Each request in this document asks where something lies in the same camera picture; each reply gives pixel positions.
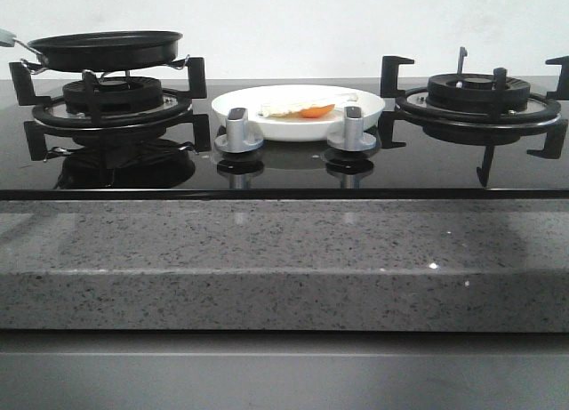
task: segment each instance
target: speckled stone surface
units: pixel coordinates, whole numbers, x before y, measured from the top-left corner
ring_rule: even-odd
[[[0,328],[569,331],[569,201],[0,202]]]

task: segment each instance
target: black glass cooktop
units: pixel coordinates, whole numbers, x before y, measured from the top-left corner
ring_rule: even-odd
[[[421,87],[426,80],[404,80],[401,86]],[[532,91],[539,93],[556,85],[554,77],[528,81]],[[2,81],[0,198],[569,196],[566,127],[531,135],[446,133],[398,118],[393,113],[393,100],[387,100],[378,127],[371,130],[381,146],[368,151],[365,157],[338,158],[325,141],[266,141],[261,150],[248,157],[222,157],[213,148],[222,126],[211,111],[213,98],[248,86],[290,83],[209,82],[208,99],[194,100],[193,114],[188,114],[187,122],[168,127],[165,133],[143,133],[101,154],[97,149],[85,149],[84,139],[88,137],[54,136],[38,130],[32,108],[18,106],[12,82]],[[309,83],[380,92],[379,79]],[[57,96],[63,84],[44,81],[36,86],[37,92],[44,90],[47,95]],[[184,82],[167,81],[164,86],[182,88]],[[569,117],[569,102],[560,103],[563,117]],[[196,151],[187,143],[193,143]],[[101,156],[106,159],[104,171],[98,167]]]

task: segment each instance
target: black frying pan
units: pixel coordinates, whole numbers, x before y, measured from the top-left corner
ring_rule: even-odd
[[[13,38],[11,43],[23,44]],[[27,48],[42,66],[65,72],[111,72],[164,65],[176,58],[177,32],[142,30],[52,36],[31,41]]]

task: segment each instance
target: white wall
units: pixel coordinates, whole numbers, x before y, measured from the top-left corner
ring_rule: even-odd
[[[180,57],[204,56],[209,78],[378,76],[384,54],[416,59],[401,76],[429,76],[452,72],[460,45],[465,71],[556,75],[544,61],[569,55],[569,0],[2,0],[0,11],[0,27],[24,41],[179,31]],[[21,47],[0,49],[0,78],[20,57],[35,60]]]

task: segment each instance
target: white plate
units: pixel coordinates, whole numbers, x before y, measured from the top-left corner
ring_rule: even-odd
[[[260,105],[279,100],[320,99],[335,94],[354,92],[357,101],[336,105],[334,110],[320,118],[262,117]],[[377,124],[380,113],[385,108],[385,101],[375,94],[352,88],[330,85],[288,84],[245,88],[228,92],[212,102],[212,108],[222,125],[232,108],[247,108],[249,122],[259,126],[265,139],[269,141],[324,141],[326,135],[342,127],[344,106],[359,106],[367,130]]]

